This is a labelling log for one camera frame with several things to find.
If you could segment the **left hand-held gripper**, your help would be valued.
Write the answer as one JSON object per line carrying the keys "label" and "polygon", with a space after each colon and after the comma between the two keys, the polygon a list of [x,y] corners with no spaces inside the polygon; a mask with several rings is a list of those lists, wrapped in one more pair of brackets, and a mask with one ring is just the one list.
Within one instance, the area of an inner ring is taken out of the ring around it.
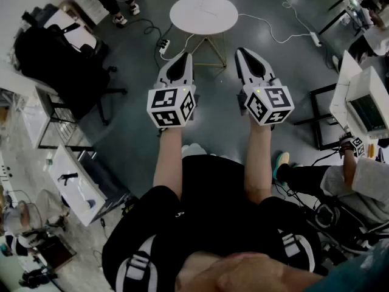
{"label": "left hand-held gripper", "polygon": [[[184,52],[161,68],[157,81],[189,83],[192,69],[192,55]],[[196,107],[195,92],[195,85],[149,90],[146,110],[155,126],[158,129],[185,127]]]}

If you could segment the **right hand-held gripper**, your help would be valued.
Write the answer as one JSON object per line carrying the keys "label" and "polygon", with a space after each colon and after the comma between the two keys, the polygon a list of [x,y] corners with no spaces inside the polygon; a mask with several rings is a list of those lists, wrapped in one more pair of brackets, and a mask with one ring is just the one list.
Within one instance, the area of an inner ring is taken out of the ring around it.
{"label": "right hand-held gripper", "polygon": [[243,84],[237,95],[241,115],[250,115],[259,126],[284,122],[295,105],[288,87],[275,78],[270,64],[245,47],[235,51],[235,64]]}

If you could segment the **person's left forearm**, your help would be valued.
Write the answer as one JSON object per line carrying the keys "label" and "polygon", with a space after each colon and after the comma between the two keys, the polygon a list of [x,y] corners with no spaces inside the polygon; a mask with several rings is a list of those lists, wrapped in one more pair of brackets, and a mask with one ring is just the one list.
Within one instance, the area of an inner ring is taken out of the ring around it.
{"label": "person's left forearm", "polygon": [[165,186],[181,199],[182,128],[168,128],[162,132],[153,186]]}

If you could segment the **person's right forearm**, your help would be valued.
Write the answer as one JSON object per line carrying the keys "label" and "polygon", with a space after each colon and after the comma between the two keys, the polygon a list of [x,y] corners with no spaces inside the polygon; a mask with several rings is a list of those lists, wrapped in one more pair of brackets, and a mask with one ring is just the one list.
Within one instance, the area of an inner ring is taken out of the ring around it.
{"label": "person's right forearm", "polygon": [[272,196],[271,129],[250,120],[250,134],[244,168],[244,190],[249,201],[260,204]]}

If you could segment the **round white table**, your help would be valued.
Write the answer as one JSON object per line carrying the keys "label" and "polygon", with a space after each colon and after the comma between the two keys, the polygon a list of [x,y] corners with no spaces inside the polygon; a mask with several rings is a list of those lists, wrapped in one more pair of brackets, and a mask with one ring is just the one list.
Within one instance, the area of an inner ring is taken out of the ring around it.
{"label": "round white table", "polygon": [[196,10],[200,0],[178,0],[170,9],[171,23],[179,30],[189,34],[189,37],[198,37],[198,44],[189,51],[192,55],[203,45],[207,44],[218,57],[218,63],[200,63],[197,66],[211,66],[226,68],[227,58],[222,53],[214,39],[231,29],[238,20],[238,10],[229,0],[205,0],[204,7],[208,13]]}

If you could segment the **person's grey trousers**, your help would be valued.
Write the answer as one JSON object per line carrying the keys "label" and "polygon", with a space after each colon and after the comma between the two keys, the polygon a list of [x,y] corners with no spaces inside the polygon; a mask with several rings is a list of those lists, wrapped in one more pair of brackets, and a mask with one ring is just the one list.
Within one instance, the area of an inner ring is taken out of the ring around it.
{"label": "person's grey trousers", "polygon": [[207,153],[198,143],[192,143],[190,145],[182,146],[182,158],[196,155],[216,156],[214,153]]}

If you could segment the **white black-striped machine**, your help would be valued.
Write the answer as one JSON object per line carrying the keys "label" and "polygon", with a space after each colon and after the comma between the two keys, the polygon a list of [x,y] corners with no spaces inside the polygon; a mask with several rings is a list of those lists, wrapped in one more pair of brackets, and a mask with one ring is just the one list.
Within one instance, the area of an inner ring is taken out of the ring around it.
{"label": "white black-striped machine", "polygon": [[[48,28],[51,25],[57,25],[61,30],[76,24],[67,13],[58,9],[43,25],[44,28]],[[90,34],[84,26],[78,26],[77,28],[67,31],[64,33],[64,37],[68,42],[73,45],[78,51],[81,50],[81,47],[88,45],[91,48],[95,49],[97,45],[96,38]]]}

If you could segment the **black office chair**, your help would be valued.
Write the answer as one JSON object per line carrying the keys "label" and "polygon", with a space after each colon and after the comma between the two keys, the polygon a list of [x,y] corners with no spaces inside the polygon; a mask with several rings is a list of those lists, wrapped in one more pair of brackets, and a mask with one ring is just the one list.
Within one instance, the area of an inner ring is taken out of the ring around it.
{"label": "black office chair", "polygon": [[103,125],[107,126],[102,97],[128,92],[125,88],[109,88],[110,73],[117,72],[117,68],[104,68],[90,46],[76,50],[66,39],[66,32],[67,29],[55,24],[48,28],[32,26],[22,32],[14,43],[21,73],[54,89],[76,120],[96,106]]}

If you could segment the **white desktop machine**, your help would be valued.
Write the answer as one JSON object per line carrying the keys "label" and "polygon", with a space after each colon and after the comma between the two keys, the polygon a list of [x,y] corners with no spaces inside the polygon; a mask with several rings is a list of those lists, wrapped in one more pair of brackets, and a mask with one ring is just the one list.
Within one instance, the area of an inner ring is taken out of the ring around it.
{"label": "white desktop machine", "polygon": [[370,139],[389,138],[389,92],[372,66],[349,83],[346,103]]}

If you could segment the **wooden cabinet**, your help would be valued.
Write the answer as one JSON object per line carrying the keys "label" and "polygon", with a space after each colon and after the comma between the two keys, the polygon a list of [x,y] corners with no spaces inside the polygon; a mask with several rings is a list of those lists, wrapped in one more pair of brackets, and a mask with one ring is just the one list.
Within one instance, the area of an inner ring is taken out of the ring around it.
{"label": "wooden cabinet", "polygon": [[72,0],[64,0],[59,5],[58,8],[68,14],[74,20],[81,19],[83,21],[90,20],[87,14]]}

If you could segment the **black-legged desk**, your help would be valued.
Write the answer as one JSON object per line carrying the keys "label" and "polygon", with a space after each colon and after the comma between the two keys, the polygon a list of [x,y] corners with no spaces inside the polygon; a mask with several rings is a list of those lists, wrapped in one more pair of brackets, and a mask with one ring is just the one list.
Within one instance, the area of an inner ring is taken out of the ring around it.
{"label": "black-legged desk", "polygon": [[330,12],[340,7],[341,11],[318,33],[323,35],[337,22],[352,25],[355,35],[366,32],[374,23],[382,29],[389,28],[389,0],[337,0],[328,8]]}

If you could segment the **person's black shirt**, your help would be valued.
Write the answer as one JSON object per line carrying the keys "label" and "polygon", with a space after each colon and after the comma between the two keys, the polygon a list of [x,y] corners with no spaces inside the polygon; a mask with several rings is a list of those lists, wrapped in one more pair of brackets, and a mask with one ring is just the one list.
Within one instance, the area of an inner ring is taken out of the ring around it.
{"label": "person's black shirt", "polygon": [[156,266],[157,292],[173,292],[185,260],[203,251],[226,257],[259,252],[290,266],[310,269],[308,252],[299,246],[289,255],[283,237],[303,237],[314,262],[321,260],[320,240],[294,203],[272,196],[260,204],[244,193],[243,165],[212,155],[182,161],[182,195],[165,186],[144,194],[123,216],[103,247],[103,273],[114,287],[123,262],[142,257],[152,239],[149,260]]}

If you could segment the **black tool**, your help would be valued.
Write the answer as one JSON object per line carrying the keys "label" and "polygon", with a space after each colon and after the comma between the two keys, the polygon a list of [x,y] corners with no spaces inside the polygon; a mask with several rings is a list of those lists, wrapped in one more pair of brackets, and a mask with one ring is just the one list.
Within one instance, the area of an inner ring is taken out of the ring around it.
{"label": "black tool", "polygon": [[78,173],[62,174],[57,181],[64,181],[64,185],[67,185],[67,181],[71,178],[78,178]]}

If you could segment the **white rectangular table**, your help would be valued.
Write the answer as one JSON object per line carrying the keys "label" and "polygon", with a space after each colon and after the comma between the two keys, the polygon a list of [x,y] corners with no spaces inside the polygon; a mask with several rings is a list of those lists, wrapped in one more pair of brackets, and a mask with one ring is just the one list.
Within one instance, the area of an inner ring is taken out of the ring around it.
{"label": "white rectangular table", "polygon": [[[105,205],[106,196],[86,173],[77,157],[71,150],[60,144],[48,172],[77,218],[84,226],[89,226]],[[78,178],[69,179],[66,186],[64,181],[57,181],[62,174],[70,173],[78,173]]]}

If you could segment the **black metal frame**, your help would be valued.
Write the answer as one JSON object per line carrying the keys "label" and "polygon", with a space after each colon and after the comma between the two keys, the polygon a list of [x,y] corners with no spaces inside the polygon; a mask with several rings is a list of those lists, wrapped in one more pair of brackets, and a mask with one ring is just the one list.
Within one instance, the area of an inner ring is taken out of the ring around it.
{"label": "black metal frame", "polygon": [[319,89],[315,89],[309,93],[309,99],[312,106],[312,112],[313,117],[310,119],[305,119],[299,122],[294,123],[294,126],[304,125],[304,124],[311,124],[313,134],[314,134],[314,140],[316,147],[319,151],[325,151],[325,150],[334,150],[339,146],[339,141],[335,141],[332,143],[324,144],[323,138],[322,138],[322,131],[320,128],[320,122],[326,119],[335,119],[334,116],[331,113],[327,114],[320,114],[318,103],[317,103],[317,96],[320,94],[324,94],[330,91],[334,91],[336,89],[337,84],[331,84]]}

